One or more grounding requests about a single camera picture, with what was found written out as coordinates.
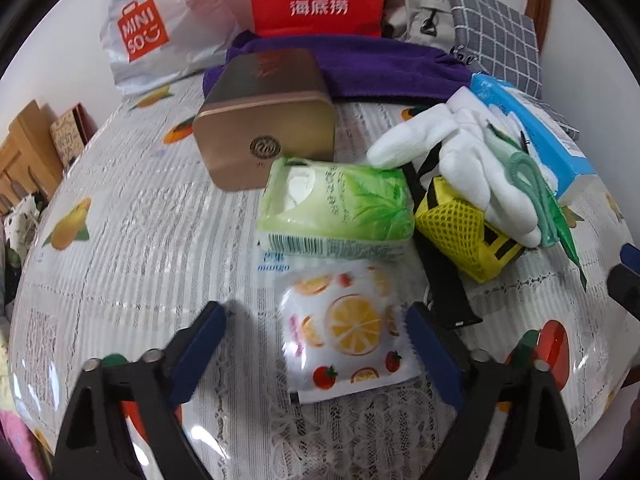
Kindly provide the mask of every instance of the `purple towel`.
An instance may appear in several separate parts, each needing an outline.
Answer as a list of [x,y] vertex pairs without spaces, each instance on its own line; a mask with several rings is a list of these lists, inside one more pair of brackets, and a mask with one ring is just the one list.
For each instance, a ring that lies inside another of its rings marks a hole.
[[[437,48],[365,36],[259,38],[245,31],[227,51],[226,62],[241,54],[281,48],[311,50],[332,98],[446,101],[471,82],[469,69]],[[223,69],[215,67],[205,72],[202,81],[205,96]]]

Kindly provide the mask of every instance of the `table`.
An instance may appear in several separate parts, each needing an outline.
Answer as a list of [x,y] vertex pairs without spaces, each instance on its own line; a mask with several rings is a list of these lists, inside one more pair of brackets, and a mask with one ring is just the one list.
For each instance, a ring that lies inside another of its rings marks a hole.
[[[14,396],[51,447],[81,365],[112,352],[137,359],[162,348],[208,300],[225,302],[228,333],[183,406],[183,427],[216,479],[417,479],[454,418],[425,375],[414,381],[303,407],[291,406],[274,281],[326,262],[265,253],[254,237],[260,190],[223,192],[193,136],[162,139],[192,116],[202,76],[172,84],[147,108],[124,103],[91,140],[47,209],[23,270],[11,341]],[[340,104],[336,161],[358,162],[401,120],[399,105]],[[77,204],[90,206],[88,240],[45,244]],[[593,427],[638,350],[640,324],[610,300],[605,279],[630,241],[626,224],[594,183],[572,205],[584,272],[561,248],[527,251],[492,282],[465,279],[484,323],[460,334],[504,360],[530,328],[557,319],[570,339],[572,373],[562,396],[579,442]],[[415,250],[398,263],[406,303],[428,288]],[[483,478],[499,425],[474,473]],[[159,478],[134,436],[147,478]]]

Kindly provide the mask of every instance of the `gray plaid cloth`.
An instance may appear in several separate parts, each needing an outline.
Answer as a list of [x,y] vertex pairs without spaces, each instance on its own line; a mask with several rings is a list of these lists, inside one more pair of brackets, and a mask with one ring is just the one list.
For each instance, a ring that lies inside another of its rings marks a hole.
[[540,53],[533,20],[498,0],[449,0],[453,54],[475,72],[508,81],[540,98]]

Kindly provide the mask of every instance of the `blue tissue box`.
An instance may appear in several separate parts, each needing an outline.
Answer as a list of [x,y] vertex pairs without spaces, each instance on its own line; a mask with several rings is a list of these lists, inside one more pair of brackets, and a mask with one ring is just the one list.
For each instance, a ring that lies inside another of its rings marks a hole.
[[485,105],[496,105],[505,115],[517,115],[540,161],[558,178],[556,198],[561,206],[569,205],[596,179],[596,171],[578,145],[524,92],[485,74],[474,74],[470,88]]

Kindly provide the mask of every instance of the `tissue pack barcode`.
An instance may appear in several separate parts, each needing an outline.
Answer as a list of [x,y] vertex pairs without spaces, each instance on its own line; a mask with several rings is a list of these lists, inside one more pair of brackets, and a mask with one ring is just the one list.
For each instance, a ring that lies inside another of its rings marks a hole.
[[318,238],[269,234],[271,250],[279,253],[308,254],[322,256],[324,243]]

